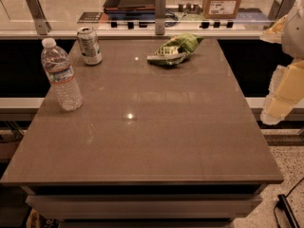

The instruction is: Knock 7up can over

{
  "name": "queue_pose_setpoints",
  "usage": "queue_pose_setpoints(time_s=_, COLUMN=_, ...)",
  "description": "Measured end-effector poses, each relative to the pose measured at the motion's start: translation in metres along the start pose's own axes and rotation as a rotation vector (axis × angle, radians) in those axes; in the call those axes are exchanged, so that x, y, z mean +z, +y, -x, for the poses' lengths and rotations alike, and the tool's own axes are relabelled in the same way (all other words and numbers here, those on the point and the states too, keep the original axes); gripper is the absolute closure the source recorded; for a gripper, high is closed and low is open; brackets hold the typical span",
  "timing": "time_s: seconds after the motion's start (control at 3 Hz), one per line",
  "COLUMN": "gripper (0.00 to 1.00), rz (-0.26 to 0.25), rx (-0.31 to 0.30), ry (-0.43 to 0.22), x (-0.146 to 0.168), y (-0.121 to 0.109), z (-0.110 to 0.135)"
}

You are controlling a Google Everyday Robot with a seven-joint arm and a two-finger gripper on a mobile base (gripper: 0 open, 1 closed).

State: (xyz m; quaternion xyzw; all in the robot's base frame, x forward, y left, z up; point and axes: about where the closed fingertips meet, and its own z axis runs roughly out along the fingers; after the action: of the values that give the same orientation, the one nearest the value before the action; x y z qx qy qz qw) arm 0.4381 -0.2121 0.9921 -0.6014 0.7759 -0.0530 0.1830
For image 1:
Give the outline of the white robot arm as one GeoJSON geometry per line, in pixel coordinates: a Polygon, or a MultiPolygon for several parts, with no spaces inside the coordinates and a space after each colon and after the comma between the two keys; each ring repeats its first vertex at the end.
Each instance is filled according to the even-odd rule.
{"type": "Polygon", "coordinates": [[[273,72],[260,119],[275,125],[283,121],[304,99],[304,0],[295,0],[288,14],[264,31],[260,39],[281,44],[282,51],[293,60],[287,66],[277,66],[273,72]]]}

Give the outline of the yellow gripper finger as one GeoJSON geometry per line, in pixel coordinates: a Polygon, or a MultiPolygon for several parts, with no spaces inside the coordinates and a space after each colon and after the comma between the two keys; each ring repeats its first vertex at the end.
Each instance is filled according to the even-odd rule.
{"type": "Polygon", "coordinates": [[[277,66],[269,84],[260,119],[275,125],[283,121],[304,99],[304,60],[293,60],[288,66],[277,66]]]}
{"type": "Polygon", "coordinates": [[[281,44],[287,18],[288,15],[279,18],[270,28],[267,28],[260,35],[259,39],[271,44],[281,44]]]}

